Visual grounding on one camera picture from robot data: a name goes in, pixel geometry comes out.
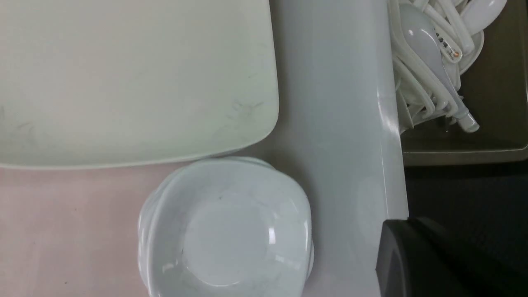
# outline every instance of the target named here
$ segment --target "black object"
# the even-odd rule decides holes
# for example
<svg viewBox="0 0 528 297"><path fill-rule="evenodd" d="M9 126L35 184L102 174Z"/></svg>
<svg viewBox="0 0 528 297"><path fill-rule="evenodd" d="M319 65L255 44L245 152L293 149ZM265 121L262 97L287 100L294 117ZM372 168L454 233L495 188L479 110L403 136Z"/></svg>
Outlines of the black object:
<svg viewBox="0 0 528 297"><path fill-rule="evenodd" d="M383 223L376 273L384 297L528 296L528 280L427 218Z"/></svg>

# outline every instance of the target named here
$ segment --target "dark floor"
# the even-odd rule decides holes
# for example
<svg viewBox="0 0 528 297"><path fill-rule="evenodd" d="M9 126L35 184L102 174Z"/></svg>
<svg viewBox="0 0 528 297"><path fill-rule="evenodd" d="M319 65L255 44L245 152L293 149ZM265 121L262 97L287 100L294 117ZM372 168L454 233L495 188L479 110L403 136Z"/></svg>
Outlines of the dark floor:
<svg viewBox="0 0 528 297"><path fill-rule="evenodd" d="M528 162L406 169L411 216L426 216L528 277Z"/></svg>

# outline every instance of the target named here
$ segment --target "pink tablecloth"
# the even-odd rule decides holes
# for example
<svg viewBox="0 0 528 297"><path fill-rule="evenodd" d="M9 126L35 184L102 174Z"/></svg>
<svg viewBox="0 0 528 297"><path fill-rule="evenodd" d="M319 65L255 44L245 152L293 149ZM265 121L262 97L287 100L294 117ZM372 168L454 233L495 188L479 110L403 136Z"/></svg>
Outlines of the pink tablecloth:
<svg viewBox="0 0 528 297"><path fill-rule="evenodd" d="M137 218L177 167L0 169L0 296L147 296Z"/></svg>

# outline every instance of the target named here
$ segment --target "white bowl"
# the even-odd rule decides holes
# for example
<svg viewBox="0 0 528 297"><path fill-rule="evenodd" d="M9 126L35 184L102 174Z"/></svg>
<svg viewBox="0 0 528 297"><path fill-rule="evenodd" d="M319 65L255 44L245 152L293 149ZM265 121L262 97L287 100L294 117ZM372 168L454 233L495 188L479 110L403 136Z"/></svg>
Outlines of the white bowl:
<svg viewBox="0 0 528 297"><path fill-rule="evenodd" d="M313 263L306 195L260 160L174 172L145 202L138 233L151 296L300 296Z"/></svg>

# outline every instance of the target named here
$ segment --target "gray tray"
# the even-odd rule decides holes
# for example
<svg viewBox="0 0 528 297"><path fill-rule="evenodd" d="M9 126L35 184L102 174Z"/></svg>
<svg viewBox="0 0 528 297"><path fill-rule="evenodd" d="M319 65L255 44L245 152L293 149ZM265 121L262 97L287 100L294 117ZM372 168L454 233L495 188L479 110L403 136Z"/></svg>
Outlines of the gray tray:
<svg viewBox="0 0 528 297"><path fill-rule="evenodd" d="M509 0L484 33L482 53L462 75L460 90L480 130L466 134L444 119L418 125L401 136L406 166L528 159L526 0Z"/></svg>

